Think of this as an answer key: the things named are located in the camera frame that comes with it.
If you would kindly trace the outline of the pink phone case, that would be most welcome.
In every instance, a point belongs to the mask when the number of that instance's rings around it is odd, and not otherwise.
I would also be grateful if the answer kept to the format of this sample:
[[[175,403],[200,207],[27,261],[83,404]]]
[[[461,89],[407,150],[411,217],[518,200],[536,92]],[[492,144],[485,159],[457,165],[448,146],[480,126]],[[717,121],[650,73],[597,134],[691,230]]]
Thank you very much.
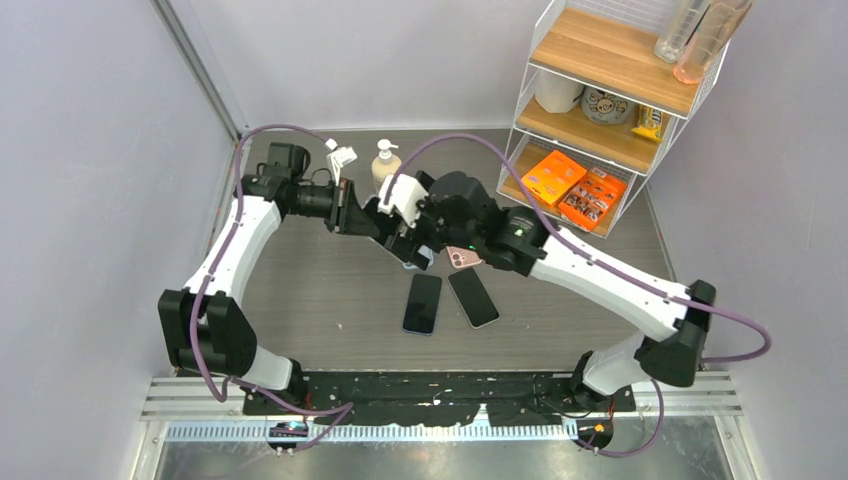
[[[483,259],[473,249],[448,246],[446,252],[451,266],[455,269],[471,268],[483,263]]]

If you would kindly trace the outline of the phone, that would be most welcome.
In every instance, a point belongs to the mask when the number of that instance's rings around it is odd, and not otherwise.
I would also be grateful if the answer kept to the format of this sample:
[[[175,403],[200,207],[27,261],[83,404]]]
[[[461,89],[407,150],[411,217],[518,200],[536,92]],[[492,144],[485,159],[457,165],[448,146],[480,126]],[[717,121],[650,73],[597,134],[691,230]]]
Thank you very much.
[[[415,274],[402,321],[404,332],[429,336],[434,333],[441,297],[442,279],[437,276]]]

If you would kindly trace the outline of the black smartphone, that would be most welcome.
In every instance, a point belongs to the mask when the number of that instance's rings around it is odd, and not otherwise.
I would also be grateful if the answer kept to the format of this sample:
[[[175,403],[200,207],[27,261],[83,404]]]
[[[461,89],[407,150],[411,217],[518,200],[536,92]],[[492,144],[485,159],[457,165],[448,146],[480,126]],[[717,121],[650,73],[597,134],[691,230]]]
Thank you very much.
[[[500,318],[497,307],[474,269],[457,271],[448,276],[448,282],[473,329],[482,328]]]

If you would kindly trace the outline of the light blue phone case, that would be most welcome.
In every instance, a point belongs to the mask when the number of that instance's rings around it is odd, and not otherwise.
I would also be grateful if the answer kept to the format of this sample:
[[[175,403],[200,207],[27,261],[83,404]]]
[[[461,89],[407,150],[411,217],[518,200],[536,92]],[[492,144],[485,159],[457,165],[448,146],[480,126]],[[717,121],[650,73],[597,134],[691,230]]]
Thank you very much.
[[[425,247],[420,247],[411,257],[409,261],[403,263],[403,267],[407,270],[422,270],[426,271],[434,263],[434,252]]]

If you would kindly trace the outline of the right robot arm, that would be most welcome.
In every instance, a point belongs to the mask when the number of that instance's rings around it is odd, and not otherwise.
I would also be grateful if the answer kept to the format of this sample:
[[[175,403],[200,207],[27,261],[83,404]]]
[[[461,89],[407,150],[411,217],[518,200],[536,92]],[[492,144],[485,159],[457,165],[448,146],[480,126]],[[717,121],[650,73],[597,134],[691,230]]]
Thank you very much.
[[[638,334],[580,358],[568,387],[580,408],[596,410],[643,380],[693,385],[710,328],[701,307],[714,302],[711,285],[662,280],[566,229],[547,230],[534,210],[499,207],[477,179],[459,171],[438,179],[423,171],[390,175],[368,205],[383,223],[384,248],[403,261],[426,268],[423,247],[473,250],[495,269],[564,287],[635,326]]]

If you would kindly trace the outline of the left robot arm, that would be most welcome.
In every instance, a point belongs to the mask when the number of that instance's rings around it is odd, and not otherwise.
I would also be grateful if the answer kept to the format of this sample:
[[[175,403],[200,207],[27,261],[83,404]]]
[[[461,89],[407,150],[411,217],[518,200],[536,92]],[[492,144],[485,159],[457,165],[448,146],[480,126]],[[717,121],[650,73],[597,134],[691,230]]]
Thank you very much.
[[[227,227],[199,269],[181,289],[164,291],[158,301],[173,366],[269,389],[268,400],[284,414],[305,405],[300,364],[261,347],[240,307],[265,244],[288,215],[320,219],[339,234],[373,237],[378,232],[357,201],[353,181],[340,175],[356,154],[333,141],[328,145],[331,178],[317,185],[304,178],[311,164],[305,148],[271,144],[267,160],[242,177]]]

